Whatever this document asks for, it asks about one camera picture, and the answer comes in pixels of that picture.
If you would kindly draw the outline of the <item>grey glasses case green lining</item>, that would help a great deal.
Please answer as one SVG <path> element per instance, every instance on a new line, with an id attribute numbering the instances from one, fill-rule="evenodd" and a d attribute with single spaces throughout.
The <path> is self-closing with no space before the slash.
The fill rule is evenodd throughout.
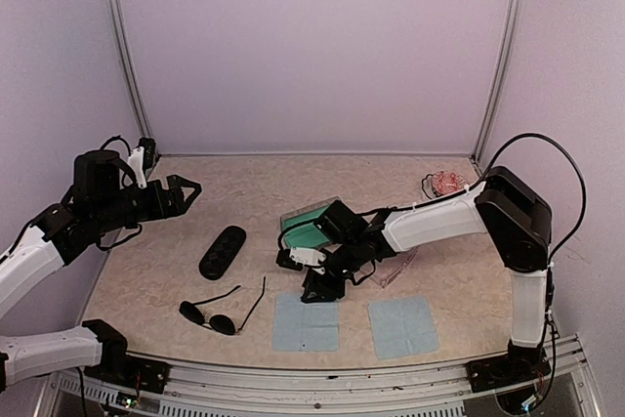
<path id="1" fill-rule="evenodd" d="M 285 233 L 282 243 L 287 248 L 323 248 L 329 246 L 331 241 L 313 224 L 313 220 L 319 217 L 332 202 L 339 200 L 338 196 L 333 196 L 313 204 L 295 209 L 280 216 L 280 230 L 286 230 L 294 225 L 307 221 L 306 225 L 294 228 Z"/>

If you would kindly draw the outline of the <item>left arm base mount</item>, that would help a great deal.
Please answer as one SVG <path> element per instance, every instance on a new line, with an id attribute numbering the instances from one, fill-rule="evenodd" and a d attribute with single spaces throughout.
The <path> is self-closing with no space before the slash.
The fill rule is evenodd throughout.
<path id="1" fill-rule="evenodd" d="M 102 345 L 100 360 L 84 368 L 88 377 L 139 392 L 163 394 L 170 371 L 166 362 L 129 355 L 127 339 L 101 319 L 83 321 L 82 326 L 93 332 Z"/>

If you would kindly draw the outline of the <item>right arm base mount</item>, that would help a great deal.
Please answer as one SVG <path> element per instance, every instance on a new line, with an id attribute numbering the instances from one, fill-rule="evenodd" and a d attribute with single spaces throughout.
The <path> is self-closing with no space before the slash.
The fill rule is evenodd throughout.
<path id="1" fill-rule="evenodd" d="M 465 368 L 473 393 L 554 376 L 543 340 L 529 347 L 516 345 L 510 340 L 503 354 L 470 360 Z"/>

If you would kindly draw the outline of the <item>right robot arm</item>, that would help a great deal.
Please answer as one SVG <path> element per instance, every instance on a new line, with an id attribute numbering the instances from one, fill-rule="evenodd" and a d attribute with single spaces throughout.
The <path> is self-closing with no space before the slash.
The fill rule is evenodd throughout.
<path id="1" fill-rule="evenodd" d="M 316 254 L 318 263 L 303 283 L 306 304 L 342 299 L 346 284 L 357 284 L 355 273 L 368 263 L 431 242 L 487 234 L 511 275 L 513 322 L 506 353 L 481 366 L 511 382 L 539 370 L 553 290 L 552 210 L 507 168 L 497 166 L 469 188 L 409 208 L 362 215 L 337 200 L 313 224 L 337 248 Z"/>

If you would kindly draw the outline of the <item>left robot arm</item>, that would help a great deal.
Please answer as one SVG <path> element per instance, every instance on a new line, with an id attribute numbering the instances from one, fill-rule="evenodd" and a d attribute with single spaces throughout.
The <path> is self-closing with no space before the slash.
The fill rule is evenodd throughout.
<path id="1" fill-rule="evenodd" d="M 119 229 L 138 236 L 146 222 L 184 215 L 202 187 L 179 175 L 147 181 L 144 150 L 127 158 L 100 148 L 74 160 L 73 183 L 62 201 L 27 222 L 1 256 L 1 312 L 10 311 L 44 279 L 77 260 L 89 247 L 104 251 L 104 237 Z M 1 386 L 68 368 L 93 368 L 118 383 L 130 381 L 137 363 L 126 338 L 100 319 L 56 333 L 1 340 Z"/>

